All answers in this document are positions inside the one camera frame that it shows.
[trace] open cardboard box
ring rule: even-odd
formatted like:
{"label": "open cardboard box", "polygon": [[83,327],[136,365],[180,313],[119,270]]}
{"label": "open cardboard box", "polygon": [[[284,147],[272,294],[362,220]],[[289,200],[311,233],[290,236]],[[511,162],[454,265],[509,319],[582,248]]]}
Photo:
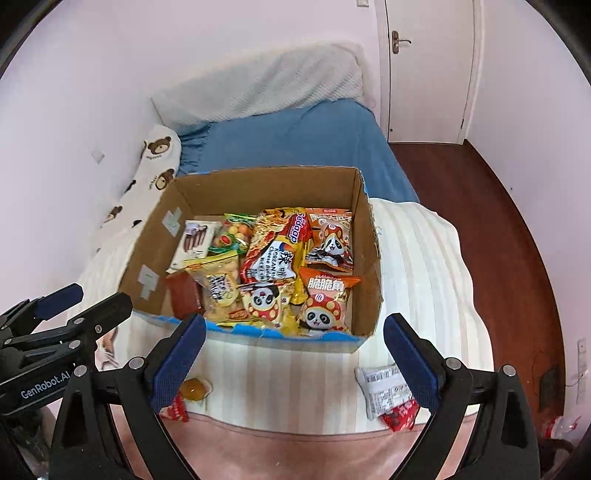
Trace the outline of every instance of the open cardboard box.
{"label": "open cardboard box", "polygon": [[353,212],[353,275],[361,282],[349,300],[352,335],[286,338],[270,329],[207,323],[208,338],[246,345],[314,352],[354,352],[373,334],[382,304],[378,240],[363,177],[353,167],[261,167],[220,170],[174,180],[146,221],[119,291],[148,321],[174,327],[164,279],[186,220],[275,207],[343,208]]}

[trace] door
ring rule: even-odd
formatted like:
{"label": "door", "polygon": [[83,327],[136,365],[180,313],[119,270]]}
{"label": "door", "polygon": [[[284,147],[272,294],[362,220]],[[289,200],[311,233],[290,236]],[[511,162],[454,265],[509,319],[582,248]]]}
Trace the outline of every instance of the door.
{"label": "door", "polygon": [[386,0],[386,7],[388,141],[457,143],[472,71],[473,0]]}

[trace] pink wall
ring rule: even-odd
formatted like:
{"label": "pink wall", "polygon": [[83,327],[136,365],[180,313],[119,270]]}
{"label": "pink wall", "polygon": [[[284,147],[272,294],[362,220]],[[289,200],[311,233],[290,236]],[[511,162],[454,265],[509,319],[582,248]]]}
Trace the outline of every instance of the pink wall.
{"label": "pink wall", "polygon": [[[90,237],[129,183],[159,117],[150,96],[192,65],[318,40],[363,45],[376,16],[354,0],[64,1],[0,79],[4,186],[0,310],[75,281]],[[90,155],[105,153],[97,165]]]}
{"label": "pink wall", "polygon": [[[591,86],[574,58],[525,0],[483,0],[485,45],[468,140],[524,217],[552,283],[567,382],[577,379],[577,340],[591,342]],[[531,372],[520,372],[531,380]],[[591,421],[591,392],[567,415]]]}

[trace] red wooden floor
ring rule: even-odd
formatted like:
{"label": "red wooden floor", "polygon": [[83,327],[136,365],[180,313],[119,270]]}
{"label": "red wooden floor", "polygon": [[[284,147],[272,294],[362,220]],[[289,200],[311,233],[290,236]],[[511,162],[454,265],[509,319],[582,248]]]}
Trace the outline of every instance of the red wooden floor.
{"label": "red wooden floor", "polygon": [[464,145],[392,144],[421,203],[449,220],[474,281],[476,310],[491,336],[495,368],[519,373],[540,428],[562,413],[564,387],[538,412],[539,377],[558,365],[564,385],[562,332],[544,264],[523,218],[486,162]]}

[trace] blue gripper pad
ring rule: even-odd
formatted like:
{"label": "blue gripper pad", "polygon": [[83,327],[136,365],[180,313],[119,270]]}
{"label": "blue gripper pad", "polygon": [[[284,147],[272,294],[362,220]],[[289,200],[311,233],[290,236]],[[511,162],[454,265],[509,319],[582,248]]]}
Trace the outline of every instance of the blue gripper pad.
{"label": "blue gripper pad", "polygon": [[443,357],[429,341],[419,338],[399,313],[386,319],[384,342],[417,403],[434,413],[445,383]]}
{"label": "blue gripper pad", "polygon": [[154,413],[173,402],[205,342],[206,332],[201,315],[185,318],[173,334],[160,340],[148,355],[144,378],[152,392],[150,404]]}
{"label": "blue gripper pad", "polygon": [[82,287],[77,283],[68,285],[47,297],[40,298],[35,308],[35,317],[49,320],[74,305],[79,304],[82,301],[83,295]]}

